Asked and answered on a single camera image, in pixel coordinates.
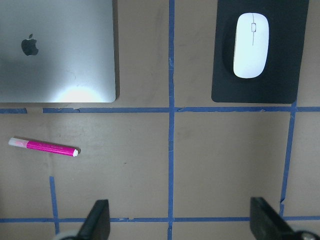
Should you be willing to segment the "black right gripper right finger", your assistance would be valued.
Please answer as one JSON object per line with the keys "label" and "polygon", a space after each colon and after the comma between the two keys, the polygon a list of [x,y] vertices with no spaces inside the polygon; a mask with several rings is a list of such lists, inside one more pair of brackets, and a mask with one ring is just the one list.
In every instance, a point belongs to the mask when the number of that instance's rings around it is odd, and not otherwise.
{"label": "black right gripper right finger", "polygon": [[295,232],[263,197],[250,198],[249,227],[256,240],[294,240]]}

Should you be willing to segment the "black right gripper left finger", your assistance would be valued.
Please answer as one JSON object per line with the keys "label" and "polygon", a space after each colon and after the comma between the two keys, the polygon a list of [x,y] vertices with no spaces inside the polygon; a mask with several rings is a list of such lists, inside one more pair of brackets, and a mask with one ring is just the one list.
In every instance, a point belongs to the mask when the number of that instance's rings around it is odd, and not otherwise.
{"label": "black right gripper left finger", "polygon": [[110,236],[110,209],[107,199],[97,200],[76,235],[77,240],[107,240]]}

